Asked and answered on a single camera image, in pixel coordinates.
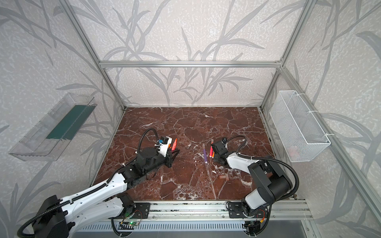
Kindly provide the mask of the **pink marker group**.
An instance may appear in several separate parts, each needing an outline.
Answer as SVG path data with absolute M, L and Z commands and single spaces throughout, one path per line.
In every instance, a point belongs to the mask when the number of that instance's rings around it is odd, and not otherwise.
M 210 158 L 213 158 L 213 155 L 214 155 L 214 151 L 213 151 L 213 147 L 212 147 L 213 143 L 214 143 L 214 139 L 211 139 L 210 150 L 209 150 L 209 157 Z

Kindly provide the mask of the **purple marker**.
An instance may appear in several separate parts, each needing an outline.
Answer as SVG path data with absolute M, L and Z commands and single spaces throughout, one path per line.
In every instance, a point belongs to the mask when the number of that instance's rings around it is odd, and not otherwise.
M 204 162 L 207 164 L 208 163 L 208 155 L 207 155 L 205 144 L 202 145 L 202 149 L 203 149 Z

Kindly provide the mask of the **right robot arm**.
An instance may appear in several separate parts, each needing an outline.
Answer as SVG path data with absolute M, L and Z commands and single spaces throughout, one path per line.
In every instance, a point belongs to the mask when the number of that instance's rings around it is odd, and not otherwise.
M 292 197 L 300 186 L 297 172 L 287 163 L 269 157 L 244 155 L 240 150 L 247 144 L 243 135 L 223 137 L 211 144 L 214 161 L 240 170 L 252 177 L 255 189 L 240 202 L 226 202 L 230 218 L 266 220 L 270 207 L 277 201 Z

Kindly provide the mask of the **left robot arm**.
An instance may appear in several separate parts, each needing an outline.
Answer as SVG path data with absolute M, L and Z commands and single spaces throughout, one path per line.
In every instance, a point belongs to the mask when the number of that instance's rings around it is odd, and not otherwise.
M 162 165 L 170 168 L 179 153 L 179 149 L 145 148 L 108 179 L 62 199 L 55 195 L 47 198 L 37 214 L 18 229 L 17 236 L 69 238 L 76 231 L 103 219 L 133 215 L 136 206 L 126 191 L 145 181 L 148 173 Z

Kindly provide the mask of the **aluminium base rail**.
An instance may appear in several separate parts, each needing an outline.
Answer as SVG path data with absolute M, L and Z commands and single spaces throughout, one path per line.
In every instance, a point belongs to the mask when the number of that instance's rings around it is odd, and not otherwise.
M 68 223 L 93 224 L 109 218 L 124 223 L 154 221 L 265 221 L 311 220 L 313 218 L 306 201 L 284 200 L 270 207 L 260 207 L 252 215 L 245 215 L 240 202 L 228 201 L 147 201 L 137 202 L 124 210 L 122 202 L 115 198 L 80 211 L 78 208 L 62 208 Z

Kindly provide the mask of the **aluminium frame crossbar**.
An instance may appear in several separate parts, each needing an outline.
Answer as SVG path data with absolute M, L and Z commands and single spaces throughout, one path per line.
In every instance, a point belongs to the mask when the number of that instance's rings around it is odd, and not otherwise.
M 103 68 L 113 67 L 257 67 L 277 68 L 279 61 L 101 61 Z

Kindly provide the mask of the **clear plastic wall tray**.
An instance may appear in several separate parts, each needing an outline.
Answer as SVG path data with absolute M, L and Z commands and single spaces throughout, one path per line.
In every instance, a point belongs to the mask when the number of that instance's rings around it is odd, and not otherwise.
M 9 154 L 22 161 L 58 160 L 96 106 L 93 96 L 67 93 Z

